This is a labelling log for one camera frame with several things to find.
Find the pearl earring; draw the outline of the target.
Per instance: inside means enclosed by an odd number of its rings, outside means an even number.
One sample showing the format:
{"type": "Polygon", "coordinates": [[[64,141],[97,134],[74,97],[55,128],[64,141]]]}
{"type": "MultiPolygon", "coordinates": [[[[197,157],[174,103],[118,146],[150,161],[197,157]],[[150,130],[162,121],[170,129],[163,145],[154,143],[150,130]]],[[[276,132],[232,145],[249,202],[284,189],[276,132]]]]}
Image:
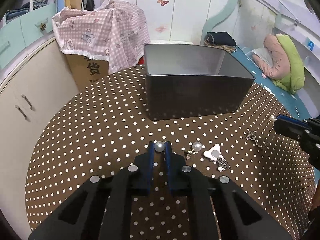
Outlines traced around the pearl earring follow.
{"type": "Polygon", "coordinates": [[[154,149],[156,152],[158,153],[161,153],[165,150],[165,142],[163,141],[157,141],[155,144],[154,144],[154,149]]]}
{"type": "Polygon", "coordinates": [[[185,151],[185,158],[188,160],[192,155],[195,155],[202,150],[202,144],[199,141],[194,142],[191,147],[185,151]]]}

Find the silver chain charm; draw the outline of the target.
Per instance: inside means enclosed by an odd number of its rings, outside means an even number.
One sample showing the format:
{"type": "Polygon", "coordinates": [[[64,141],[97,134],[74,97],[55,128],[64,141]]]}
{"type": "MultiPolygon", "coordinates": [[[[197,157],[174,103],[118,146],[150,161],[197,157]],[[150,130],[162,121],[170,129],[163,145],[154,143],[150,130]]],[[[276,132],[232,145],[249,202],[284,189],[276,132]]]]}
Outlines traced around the silver chain charm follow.
{"type": "Polygon", "coordinates": [[[276,136],[274,132],[274,122],[276,117],[270,115],[262,121],[256,128],[248,131],[245,139],[251,141],[254,146],[264,149],[266,148],[276,136]]]}

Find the green pillow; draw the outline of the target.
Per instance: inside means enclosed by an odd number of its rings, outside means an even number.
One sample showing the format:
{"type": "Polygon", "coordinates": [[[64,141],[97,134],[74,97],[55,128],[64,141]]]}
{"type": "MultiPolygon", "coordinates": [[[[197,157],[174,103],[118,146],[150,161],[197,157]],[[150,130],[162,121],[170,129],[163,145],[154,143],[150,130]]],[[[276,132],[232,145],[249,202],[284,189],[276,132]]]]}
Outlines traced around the green pillow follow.
{"type": "Polygon", "coordinates": [[[280,80],[273,80],[273,83],[291,94],[296,94],[298,90],[304,87],[304,63],[288,35],[276,34],[276,37],[289,58],[290,74],[280,80]]]}

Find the white triangular charm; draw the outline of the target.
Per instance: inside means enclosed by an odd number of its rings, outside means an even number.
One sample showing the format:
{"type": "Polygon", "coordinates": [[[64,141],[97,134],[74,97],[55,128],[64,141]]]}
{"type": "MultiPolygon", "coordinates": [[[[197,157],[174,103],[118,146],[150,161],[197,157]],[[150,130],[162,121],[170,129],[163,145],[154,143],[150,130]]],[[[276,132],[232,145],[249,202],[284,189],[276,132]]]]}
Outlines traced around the white triangular charm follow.
{"type": "Polygon", "coordinates": [[[212,148],[204,151],[203,156],[212,162],[217,161],[221,157],[221,149],[219,144],[215,144],[212,148]]]}

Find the pink stuffed pillow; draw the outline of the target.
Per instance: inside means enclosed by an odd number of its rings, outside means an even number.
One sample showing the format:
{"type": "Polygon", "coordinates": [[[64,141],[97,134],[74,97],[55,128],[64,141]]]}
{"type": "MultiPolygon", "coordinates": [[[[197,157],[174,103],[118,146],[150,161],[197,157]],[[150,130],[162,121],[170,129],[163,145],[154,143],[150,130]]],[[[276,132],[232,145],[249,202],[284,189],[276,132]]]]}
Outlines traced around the pink stuffed pillow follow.
{"type": "Polygon", "coordinates": [[[269,65],[257,54],[253,54],[253,61],[260,70],[273,80],[280,80],[290,74],[290,62],[276,36],[268,34],[264,39],[264,48],[272,59],[269,65]]]}

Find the grey metal rectangular tray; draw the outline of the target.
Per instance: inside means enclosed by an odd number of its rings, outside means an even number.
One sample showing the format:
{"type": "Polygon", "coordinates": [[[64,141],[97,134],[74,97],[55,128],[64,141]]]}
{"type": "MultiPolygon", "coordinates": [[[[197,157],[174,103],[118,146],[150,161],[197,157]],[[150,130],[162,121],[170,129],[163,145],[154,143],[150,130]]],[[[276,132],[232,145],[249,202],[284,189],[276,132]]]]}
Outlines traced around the grey metal rectangular tray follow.
{"type": "Polygon", "coordinates": [[[254,76],[223,49],[192,44],[146,44],[145,91],[151,120],[236,111],[254,76]]]}

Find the red storage ottoman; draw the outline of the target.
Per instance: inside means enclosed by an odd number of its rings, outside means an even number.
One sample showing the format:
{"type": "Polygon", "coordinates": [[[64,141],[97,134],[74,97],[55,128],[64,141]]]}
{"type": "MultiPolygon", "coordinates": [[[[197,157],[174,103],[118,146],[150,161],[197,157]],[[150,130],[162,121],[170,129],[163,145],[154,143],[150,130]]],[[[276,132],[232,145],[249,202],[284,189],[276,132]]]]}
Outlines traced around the red storage ottoman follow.
{"type": "Polygon", "coordinates": [[[141,58],[140,58],[138,64],[139,64],[139,65],[143,65],[143,64],[144,64],[144,57],[141,57],[141,58]]]}

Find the folded dark clothes pile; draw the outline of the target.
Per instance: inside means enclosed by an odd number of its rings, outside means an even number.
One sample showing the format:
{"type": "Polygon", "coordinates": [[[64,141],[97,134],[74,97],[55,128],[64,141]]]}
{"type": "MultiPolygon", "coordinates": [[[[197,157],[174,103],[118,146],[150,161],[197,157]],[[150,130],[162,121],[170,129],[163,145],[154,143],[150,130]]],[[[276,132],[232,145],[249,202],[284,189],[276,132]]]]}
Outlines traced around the folded dark clothes pile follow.
{"type": "Polygon", "coordinates": [[[225,45],[236,47],[236,41],[227,32],[208,32],[204,40],[210,45],[225,45]]]}

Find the brown cardboard box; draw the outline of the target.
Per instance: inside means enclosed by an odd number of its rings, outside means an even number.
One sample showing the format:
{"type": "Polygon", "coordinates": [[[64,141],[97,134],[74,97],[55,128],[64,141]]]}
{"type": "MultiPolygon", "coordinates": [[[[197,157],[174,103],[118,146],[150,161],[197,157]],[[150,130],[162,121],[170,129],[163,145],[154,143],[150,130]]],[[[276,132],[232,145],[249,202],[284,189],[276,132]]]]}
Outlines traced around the brown cardboard box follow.
{"type": "Polygon", "coordinates": [[[79,90],[108,76],[108,61],[91,60],[81,55],[66,55],[66,59],[79,90]]]}

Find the white foam board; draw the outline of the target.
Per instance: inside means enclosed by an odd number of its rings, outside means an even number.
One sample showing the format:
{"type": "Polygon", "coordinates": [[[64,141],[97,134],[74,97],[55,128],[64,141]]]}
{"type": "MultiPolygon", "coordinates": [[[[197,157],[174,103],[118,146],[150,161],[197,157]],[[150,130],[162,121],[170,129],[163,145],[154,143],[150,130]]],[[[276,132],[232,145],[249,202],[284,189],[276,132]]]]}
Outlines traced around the white foam board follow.
{"type": "Polygon", "coordinates": [[[193,44],[187,41],[172,41],[172,40],[151,40],[150,44],[193,44]]]}

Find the pink checked cloth cover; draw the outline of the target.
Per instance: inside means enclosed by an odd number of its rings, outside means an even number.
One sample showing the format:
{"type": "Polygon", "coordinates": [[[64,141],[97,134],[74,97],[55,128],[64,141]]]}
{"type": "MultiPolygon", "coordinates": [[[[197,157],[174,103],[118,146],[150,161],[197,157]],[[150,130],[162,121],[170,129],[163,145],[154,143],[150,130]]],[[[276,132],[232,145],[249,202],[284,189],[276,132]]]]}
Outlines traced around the pink checked cloth cover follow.
{"type": "Polygon", "coordinates": [[[137,65],[150,43],[144,11],[122,0],[104,0],[93,11],[64,7],[52,25],[62,53],[107,61],[110,74],[137,65]]]}

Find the white curved floor cabinet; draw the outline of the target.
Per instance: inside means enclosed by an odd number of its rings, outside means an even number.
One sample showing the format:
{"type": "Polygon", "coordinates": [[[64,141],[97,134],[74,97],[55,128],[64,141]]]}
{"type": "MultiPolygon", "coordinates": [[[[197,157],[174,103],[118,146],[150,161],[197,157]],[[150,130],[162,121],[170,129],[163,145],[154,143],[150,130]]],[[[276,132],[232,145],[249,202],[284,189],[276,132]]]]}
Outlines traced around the white curved floor cabinet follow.
{"type": "Polygon", "coordinates": [[[20,239],[30,234],[24,189],[33,148],[78,91],[55,38],[29,47],[1,75],[1,211],[20,239]]]}

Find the white wardrobe with butterflies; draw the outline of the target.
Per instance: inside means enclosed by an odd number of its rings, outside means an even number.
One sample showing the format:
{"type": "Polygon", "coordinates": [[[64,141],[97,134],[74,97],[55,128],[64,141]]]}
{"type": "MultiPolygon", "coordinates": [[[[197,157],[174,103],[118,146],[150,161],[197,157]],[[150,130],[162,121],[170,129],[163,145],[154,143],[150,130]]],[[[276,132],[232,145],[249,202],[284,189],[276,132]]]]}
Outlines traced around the white wardrobe with butterflies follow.
{"type": "Polygon", "coordinates": [[[153,41],[201,43],[206,20],[216,15],[228,0],[124,0],[144,11],[153,41]]]}

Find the teal drawer unit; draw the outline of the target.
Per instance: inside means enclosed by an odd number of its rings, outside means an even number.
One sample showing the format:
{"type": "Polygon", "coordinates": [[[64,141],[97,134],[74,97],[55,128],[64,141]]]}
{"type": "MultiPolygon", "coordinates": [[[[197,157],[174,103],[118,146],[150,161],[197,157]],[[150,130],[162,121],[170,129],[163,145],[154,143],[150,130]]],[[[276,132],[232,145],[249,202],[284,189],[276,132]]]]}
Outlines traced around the teal drawer unit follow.
{"type": "Polygon", "coordinates": [[[50,3],[7,23],[1,28],[1,69],[22,50],[53,31],[56,5],[50,3]]]}

